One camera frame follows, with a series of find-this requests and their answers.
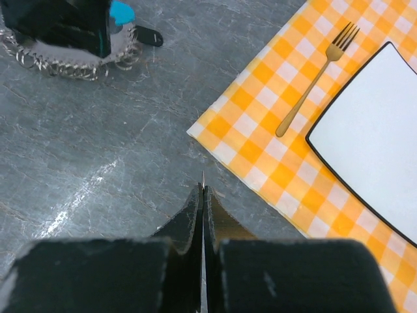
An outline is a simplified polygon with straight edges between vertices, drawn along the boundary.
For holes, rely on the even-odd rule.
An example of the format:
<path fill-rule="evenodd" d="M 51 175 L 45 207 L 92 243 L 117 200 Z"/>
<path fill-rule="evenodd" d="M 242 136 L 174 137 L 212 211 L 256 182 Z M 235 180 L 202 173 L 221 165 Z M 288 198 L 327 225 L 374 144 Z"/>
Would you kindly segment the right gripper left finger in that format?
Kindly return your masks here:
<path fill-rule="evenodd" d="M 2 312 L 199 312 L 203 188 L 150 237 L 45 239 L 1 284 Z"/>

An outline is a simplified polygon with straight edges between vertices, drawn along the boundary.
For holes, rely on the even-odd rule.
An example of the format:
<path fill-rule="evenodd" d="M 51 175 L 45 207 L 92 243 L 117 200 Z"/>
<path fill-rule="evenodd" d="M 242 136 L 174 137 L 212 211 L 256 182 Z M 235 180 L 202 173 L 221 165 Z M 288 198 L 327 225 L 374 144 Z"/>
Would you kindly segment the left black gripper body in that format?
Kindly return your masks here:
<path fill-rule="evenodd" d="M 105 58 L 111 53 L 110 6 L 107 0 L 4 0 L 1 13 L 19 44 L 41 41 Z"/>

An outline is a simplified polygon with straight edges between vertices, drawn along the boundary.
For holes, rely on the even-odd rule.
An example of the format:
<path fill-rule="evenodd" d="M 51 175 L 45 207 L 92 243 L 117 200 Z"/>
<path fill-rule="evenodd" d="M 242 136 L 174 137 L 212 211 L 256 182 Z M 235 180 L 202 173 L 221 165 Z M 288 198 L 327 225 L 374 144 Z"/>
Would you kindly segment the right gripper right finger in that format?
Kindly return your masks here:
<path fill-rule="evenodd" d="M 204 189 L 209 312 L 395 312 L 371 252 L 352 239 L 261 240 Z"/>

